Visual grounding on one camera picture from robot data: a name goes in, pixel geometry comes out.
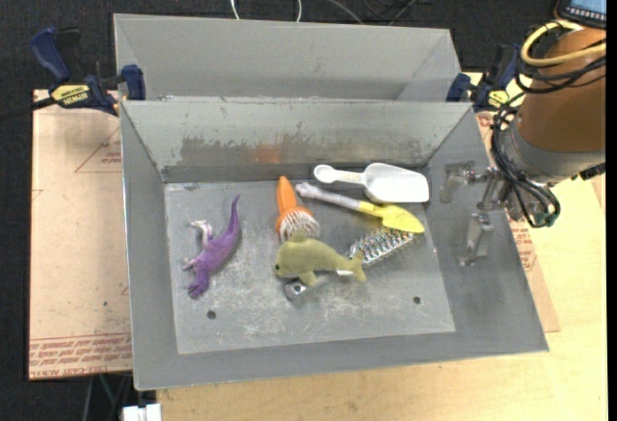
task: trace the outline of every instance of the white plastic scoop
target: white plastic scoop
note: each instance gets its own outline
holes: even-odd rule
[[[313,175],[322,183],[342,181],[363,185],[366,196],[378,203],[419,203],[430,197],[424,175],[389,164],[373,163],[364,172],[340,171],[320,164]]]

